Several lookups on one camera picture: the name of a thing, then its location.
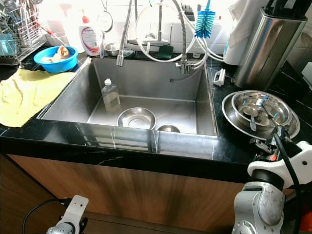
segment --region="black marble countertop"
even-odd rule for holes
[[[24,64],[26,69],[36,68],[31,57]],[[0,153],[245,183],[253,158],[250,137],[235,129],[221,110],[223,98],[237,89],[229,78],[223,87],[213,86],[222,64],[208,60],[207,65],[217,136],[142,129],[125,133],[109,126],[37,119],[36,115],[21,128],[0,125]],[[16,69],[0,66],[0,79],[9,78]],[[301,131],[294,141],[312,143],[310,90],[287,62],[269,92],[283,98],[299,115]],[[121,143],[124,134],[130,137]]]

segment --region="dish soap bottle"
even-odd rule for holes
[[[100,28],[90,23],[87,16],[82,17],[83,25],[79,26],[79,36],[85,52],[90,56],[96,56],[100,53],[100,47],[103,41],[103,33]]]
[[[105,109],[110,113],[120,111],[121,105],[117,86],[112,84],[110,79],[106,79],[104,83],[105,87],[101,92],[105,104]]]

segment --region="faucet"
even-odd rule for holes
[[[175,66],[176,66],[176,68],[180,69],[181,74],[189,74],[192,65],[189,62],[187,62],[187,57],[186,57],[186,29],[185,29],[185,22],[184,22],[184,18],[183,18],[183,13],[182,13],[182,9],[181,9],[179,3],[177,2],[177,0],[172,0],[172,2],[174,3],[174,5],[178,11],[179,18],[181,21],[182,41],[183,41],[182,42],[182,57],[181,57],[180,62],[177,62],[175,64]],[[131,10],[132,10],[132,0],[129,0],[127,19],[125,21],[125,25],[123,28],[121,43],[120,43],[120,49],[118,52],[117,62],[116,62],[116,65],[120,66],[120,67],[122,67],[123,63],[124,63],[124,45],[125,45],[125,41],[126,41],[126,34],[128,31],[128,28],[129,28],[129,23],[130,23]],[[158,17],[159,17],[159,19],[158,19],[159,21],[158,21],[157,39],[155,39],[155,41],[151,41],[151,45],[161,46],[161,45],[164,45],[164,42],[161,39],[162,6],[159,7]]]

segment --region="wire dish rack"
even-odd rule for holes
[[[21,62],[46,42],[37,24],[38,11],[26,4],[0,14],[0,65],[21,65]],[[46,22],[40,22],[48,28]]]

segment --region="sink basin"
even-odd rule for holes
[[[108,113],[101,96],[105,79],[117,85],[122,110]],[[181,75],[173,63],[88,58],[72,82],[37,118],[118,126],[119,114],[143,107],[156,116],[154,130],[173,125],[181,133],[216,136],[206,67]]]

